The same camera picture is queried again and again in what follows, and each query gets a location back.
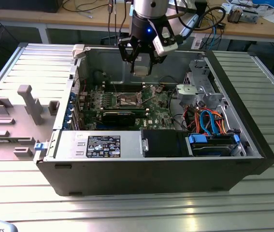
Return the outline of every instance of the wooden table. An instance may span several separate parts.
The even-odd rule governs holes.
[[[87,3],[91,0],[77,0],[77,3]],[[84,9],[93,8],[99,5],[106,4],[107,0],[98,0],[96,3],[89,6],[83,6]],[[221,5],[224,0],[210,0],[210,6]],[[73,0],[69,1],[66,8],[75,10]],[[123,25],[123,32],[129,31],[130,25],[130,4],[127,4],[127,19]],[[59,9],[57,13],[43,13],[31,11],[13,11],[0,10],[0,22],[8,26],[34,27],[39,30],[43,43],[51,43],[47,29],[74,29],[74,30],[97,30],[107,31],[108,13],[107,6],[100,7],[92,11],[93,18],[88,18],[75,12],[69,12]],[[117,30],[124,17],[124,4],[117,4]],[[227,17],[223,21],[226,23],[224,39],[245,40],[245,41],[263,41],[274,42],[274,23],[271,23],[263,18],[259,18],[257,24],[239,23],[232,24],[227,22]],[[111,18],[110,30],[114,31],[114,14]],[[192,33],[195,36],[195,41],[207,36],[211,30],[197,31]]]

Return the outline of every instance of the power supply label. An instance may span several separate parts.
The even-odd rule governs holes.
[[[87,141],[88,158],[121,157],[121,138],[115,136],[89,136]]]

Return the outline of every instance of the workbench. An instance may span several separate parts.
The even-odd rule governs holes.
[[[84,0],[84,3],[91,2],[91,0]],[[224,0],[210,0],[210,7],[221,5]],[[89,5],[91,8],[106,4],[106,0],[99,0],[98,2]],[[69,1],[66,8],[75,10],[73,1]],[[117,30],[124,18],[124,4],[117,4]],[[130,4],[127,4],[127,13],[129,15]],[[100,7],[92,11],[93,18],[88,18],[83,15],[79,15],[75,12],[69,12],[62,7],[57,13],[43,13],[43,12],[31,12],[31,11],[14,11],[14,10],[0,10],[0,22],[7,26],[17,27],[32,27],[39,30],[39,34],[44,44],[50,44],[51,40],[48,35],[48,29],[73,29],[73,30],[94,30],[94,31],[107,31],[108,13],[107,6]],[[225,17],[224,23],[226,23],[223,39],[229,40],[244,40],[244,41],[261,41],[261,42],[274,42],[274,23],[271,23],[263,18],[259,18],[257,24],[239,23],[232,24],[227,22]],[[114,29],[114,15],[111,17],[110,30]],[[123,25],[122,32],[129,32],[130,16]],[[211,30],[197,31],[192,33],[191,36],[200,40],[207,36],[207,33],[211,33]]]
[[[16,93],[24,84],[33,86],[41,104],[60,100],[74,64],[72,49],[19,46],[0,72],[0,97],[24,104]],[[247,53],[215,54],[274,152],[274,76]],[[250,68],[251,75],[241,76],[247,73],[243,65],[256,64],[264,74],[253,75]],[[0,161],[0,219],[19,232],[269,232],[274,231],[274,165],[230,191],[61,197],[32,158]]]

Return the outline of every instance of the blue cable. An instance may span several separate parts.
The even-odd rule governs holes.
[[[208,110],[204,110],[204,111],[202,111],[201,114],[200,114],[200,126],[201,126],[201,128],[202,128],[208,135],[211,135],[210,131],[208,131],[208,130],[204,127],[204,124],[203,124],[203,115],[204,115],[205,113],[208,113],[209,116],[210,116],[211,126],[212,126],[213,133],[219,134],[219,132],[218,132],[216,126],[215,126],[215,119],[214,119],[214,116],[213,116],[213,114],[212,114],[210,111],[208,111]]]
[[[213,38],[212,38],[212,42],[211,42],[211,45],[209,47],[209,50],[211,49],[213,43],[214,43],[214,40],[215,40],[215,35],[216,35],[216,27],[213,27],[213,30],[214,30],[214,35],[213,35]]]

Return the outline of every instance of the motherboard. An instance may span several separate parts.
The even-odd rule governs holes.
[[[103,84],[80,94],[84,130],[174,129],[170,91],[160,85]]]

